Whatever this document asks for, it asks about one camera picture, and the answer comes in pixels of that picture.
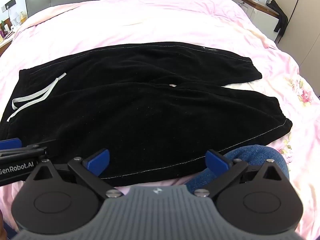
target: ribbed gray surface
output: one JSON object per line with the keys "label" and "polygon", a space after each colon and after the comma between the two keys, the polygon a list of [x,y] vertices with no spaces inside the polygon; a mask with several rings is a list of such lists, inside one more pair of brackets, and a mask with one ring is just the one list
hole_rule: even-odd
{"label": "ribbed gray surface", "polygon": [[129,194],[107,199],[97,216],[70,233],[42,236],[22,231],[14,240],[302,240],[295,232],[257,236],[234,228],[209,198],[186,186],[132,187]]}

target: pink bedsheet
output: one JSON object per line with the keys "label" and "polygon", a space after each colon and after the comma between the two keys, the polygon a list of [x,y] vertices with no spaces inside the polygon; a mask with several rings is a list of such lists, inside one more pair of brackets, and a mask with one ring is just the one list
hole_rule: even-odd
{"label": "pink bedsheet", "polygon": [[[293,122],[291,132],[270,146],[286,159],[290,181],[303,202],[297,233],[308,240],[320,235],[320,101],[299,75],[293,58],[266,38],[231,0],[100,0],[45,9],[20,27],[0,57],[0,113],[20,69],[97,47],[156,41],[187,42],[252,59],[262,80],[228,87],[277,97],[283,113]],[[10,207],[22,184],[0,188],[0,209],[13,226]]]}

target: person's hand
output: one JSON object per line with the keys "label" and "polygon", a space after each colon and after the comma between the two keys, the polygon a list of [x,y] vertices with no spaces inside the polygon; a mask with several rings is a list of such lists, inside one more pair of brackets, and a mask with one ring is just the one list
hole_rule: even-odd
{"label": "person's hand", "polygon": [[0,240],[7,240],[7,232],[4,230],[3,227],[3,216],[0,210]]}

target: black wall switch panel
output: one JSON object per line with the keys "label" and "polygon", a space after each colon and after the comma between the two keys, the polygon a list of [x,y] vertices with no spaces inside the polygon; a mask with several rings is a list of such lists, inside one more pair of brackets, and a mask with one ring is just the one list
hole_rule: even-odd
{"label": "black wall switch panel", "polygon": [[11,1],[7,2],[4,6],[6,9],[8,9],[8,6],[9,6],[9,8],[11,8],[15,4],[16,4],[16,0],[11,0]]}

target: floral pattern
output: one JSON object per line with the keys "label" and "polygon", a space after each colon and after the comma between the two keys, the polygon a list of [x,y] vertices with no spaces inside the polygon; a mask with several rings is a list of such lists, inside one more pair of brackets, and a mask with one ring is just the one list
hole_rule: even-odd
{"label": "floral pattern", "polygon": [[300,100],[301,104],[303,107],[306,107],[310,105],[312,102],[313,98],[311,95],[310,88],[306,88],[305,84],[302,79],[300,80],[293,80],[293,79],[288,79],[285,78],[288,84],[292,87],[293,92],[296,93],[298,96],[298,99]]}
{"label": "floral pattern", "polygon": [[282,148],[278,149],[278,152],[283,156],[287,165],[290,162],[292,162],[292,154],[293,154],[292,147],[289,144],[290,140],[291,140],[291,133],[289,133],[288,139],[283,140],[284,146]]}

